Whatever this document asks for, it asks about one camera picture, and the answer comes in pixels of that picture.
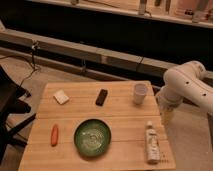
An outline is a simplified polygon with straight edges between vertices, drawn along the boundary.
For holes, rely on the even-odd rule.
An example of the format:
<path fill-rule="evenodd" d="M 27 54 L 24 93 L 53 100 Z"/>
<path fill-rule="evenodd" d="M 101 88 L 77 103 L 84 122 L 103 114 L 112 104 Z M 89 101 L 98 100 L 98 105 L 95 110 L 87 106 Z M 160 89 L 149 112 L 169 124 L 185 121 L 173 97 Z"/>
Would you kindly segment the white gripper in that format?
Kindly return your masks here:
<path fill-rule="evenodd" d="M 182 96 L 168 86 L 163 86 L 156 94 L 156 99 L 161 106 L 162 124 L 168 125 L 174 116 L 174 108 L 182 103 Z"/>

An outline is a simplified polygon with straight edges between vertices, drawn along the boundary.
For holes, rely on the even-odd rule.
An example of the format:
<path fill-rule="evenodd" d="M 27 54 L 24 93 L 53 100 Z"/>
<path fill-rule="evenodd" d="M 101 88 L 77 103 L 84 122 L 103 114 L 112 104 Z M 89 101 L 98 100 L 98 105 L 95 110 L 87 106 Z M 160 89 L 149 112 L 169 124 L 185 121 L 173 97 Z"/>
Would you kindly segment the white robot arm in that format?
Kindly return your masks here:
<path fill-rule="evenodd" d="M 199 61 L 189 61 L 169 68 L 163 75 L 164 85 L 156 94 L 162 123 L 168 125 L 186 98 L 213 118 L 213 87 L 204 83 L 206 69 Z"/>

